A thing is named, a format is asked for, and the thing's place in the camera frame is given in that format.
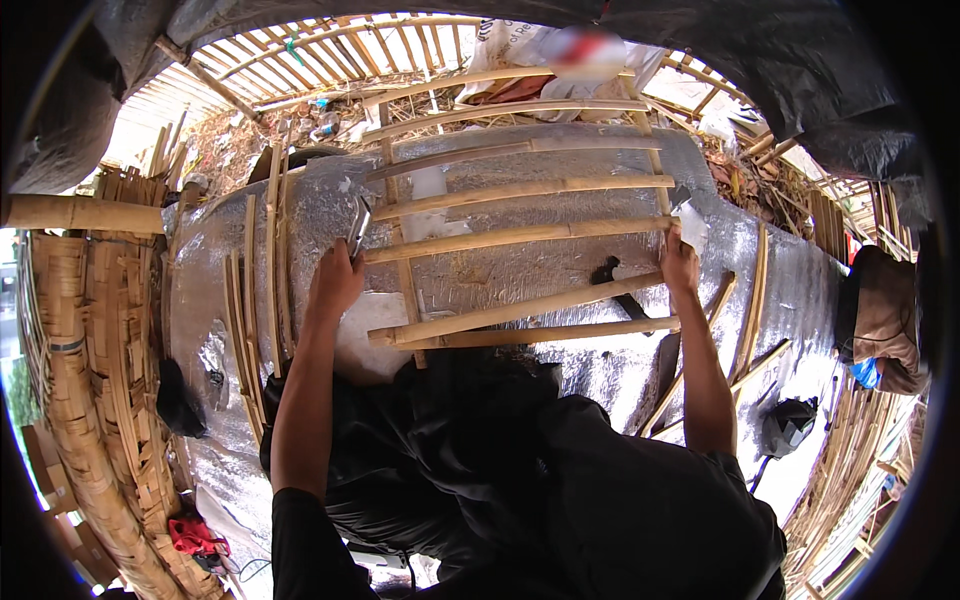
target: plastic bottle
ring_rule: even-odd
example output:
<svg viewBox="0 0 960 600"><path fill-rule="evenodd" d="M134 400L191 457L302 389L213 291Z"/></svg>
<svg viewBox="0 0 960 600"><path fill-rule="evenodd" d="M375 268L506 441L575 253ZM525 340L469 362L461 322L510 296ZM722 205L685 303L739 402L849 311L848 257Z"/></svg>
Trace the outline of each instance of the plastic bottle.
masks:
<svg viewBox="0 0 960 600"><path fill-rule="evenodd" d="M320 117L320 135L336 135L340 131L340 115L336 112L325 112Z"/></svg>

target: red cloth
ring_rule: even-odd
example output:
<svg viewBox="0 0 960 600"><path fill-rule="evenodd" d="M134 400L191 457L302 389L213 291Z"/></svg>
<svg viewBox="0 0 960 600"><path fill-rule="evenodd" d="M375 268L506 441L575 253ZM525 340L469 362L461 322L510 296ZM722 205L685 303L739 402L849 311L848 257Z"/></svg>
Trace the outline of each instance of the red cloth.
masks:
<svg viewBox="0 0 960 600"><path fill-rule="evenodd" d="M216 554L217 547L214 544L221 543L226 549L226 555L230 555L230 544L223 538L210 535L204 520L197 516L171 518L167 521L167 528L170 530L174 548L183 554Z"/></svg>

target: hand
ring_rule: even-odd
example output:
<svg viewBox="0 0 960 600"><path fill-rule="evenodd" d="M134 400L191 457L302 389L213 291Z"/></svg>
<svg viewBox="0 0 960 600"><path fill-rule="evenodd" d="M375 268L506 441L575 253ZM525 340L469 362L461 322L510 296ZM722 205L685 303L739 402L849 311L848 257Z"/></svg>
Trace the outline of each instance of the hand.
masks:
<svg viewBox="0 0 960 600"><path fill-rule="evenodd" d="M304 328L336 325L363 292L364 254L350 264L347 240L340 237L320 259L310 283Z"/></svg>
<svg viewBox="0 0 960 600"><path fill-rule="evenodd" d="M670 295L675 299L697 299L700 282L700 257L693 247L680 239L680 227L666 233L666 246L660 256L660 269Z"/></svg>

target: silver insulation foil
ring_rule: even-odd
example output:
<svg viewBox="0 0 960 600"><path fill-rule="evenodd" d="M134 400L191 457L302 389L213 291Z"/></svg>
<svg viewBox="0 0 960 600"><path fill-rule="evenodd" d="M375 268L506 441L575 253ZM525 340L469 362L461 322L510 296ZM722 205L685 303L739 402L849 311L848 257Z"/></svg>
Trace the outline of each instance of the silver insulation foil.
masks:
<svg viewBox="0 0 960 600"><path fill-rule="evenodd" d="M410 140L397 144L395 153L397 160L405 160L530 137L574 135L634 137L639 132L628 126L587 123L484 129ZM728 372L753 287L757 222L717 195L692 137L669 130L654 130L654 135L661 143L664 173L673 176L678 186L689 190L691 205L709 225L708 242L701 256L702 302L707 304L713 299L726 271L737 274L731 299L713 329L721 364ZM311 160L305 167L289 173L287 259L296 331L302 327L317 262L336 237L349 231L353 198L362 195L374 206L384 202L382 181L364 183L366 174L380 164L379 153L328 156ZM652 171L645 151L596 150L482 158L446 165L442 172L447 190L454 192L528 180L640 175ZM202 204L182 216L178 232L180 250L174 262L170 329L173 356L194 387L204 382L211 339L217 339L218 327L222 327L225 318L223 260L232 249L243 253L248 195L256 196L257 202L252 263L256 277L259 350L264 360L260 366L263 380L273 371L265 293L266 185L266 181L255 183L221 199L222 202ZM399 190L401 202L410 199L409 177L400 177ZM173 209L167 209L168 220ZM654 214L652 189L596 190L452 207L410 218L404 228L408 235L417 238ZM758 425L763 407L756 403L771 382L778 380L779 385L775 387L782 397L832 397L832 377L836 371L829 351L844 268L812 244L779 229L768 230L770 263L757 356L765 354L783 338L793 340L793 349L784 356L778 369L771 369L746 386L741 395L737 458L748 479L756 474L761 458ZM373 223L365 247L389 244L389 227ZM614 271L615 278L649 273L658 268L661 244L662 234L655 232L451 252L416 258L411 263L420 294L420 309L424 318L429 318L587 286L592 271L611 254L621 261L621 266ZM669 315L664 286L639 290L635 296L651 317ZM605 300L502 326L539 327L626 319L615 302ZM369 348L366 333L368 329L406 324L406 321L396 266L389 263L369 266L366 292L347 312L338 332L337 370L356 383L390 380L409 359L409 352ZM614 429L632 434L653 410L658 388L657 349L666 333L658 332L652 337L630 334L542 343L530 347L530 351L542 362L563 365L564 394L593 398L610 413ZM236 552L235 560L242 565L248 554L250 558L269 558L265 549L270 547L272 495L269 483L260 472L257 448L238 395L236 359L229 342L223 363L228 401L221 400L221 406L215 407L214 395L204 396L209 437L189 439L187 443L197 481L219 498L228 513L252 534L257 547L247 544ZM681 395L675 396L674 406L667 411L667 422L681 415L680 398ZM681 444L682 429L668 441ZM798 475L803 481L809 467ZM272 582L268 571L244 584L248 597L270 596Z"/></svg>

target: blue plastic bag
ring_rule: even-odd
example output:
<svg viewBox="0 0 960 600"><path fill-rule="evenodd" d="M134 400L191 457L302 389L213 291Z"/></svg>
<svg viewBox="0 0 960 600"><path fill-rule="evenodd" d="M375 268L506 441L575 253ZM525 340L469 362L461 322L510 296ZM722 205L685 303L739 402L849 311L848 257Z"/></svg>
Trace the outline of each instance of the blue plastic bag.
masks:
<svg viewBox="0 0 960 600"><path fill-rule="evenodd" d="M850 365L850 372L867 389L873 389L880 382L880 373L876 370L876 359L868 358L862 363Z"/></svg>

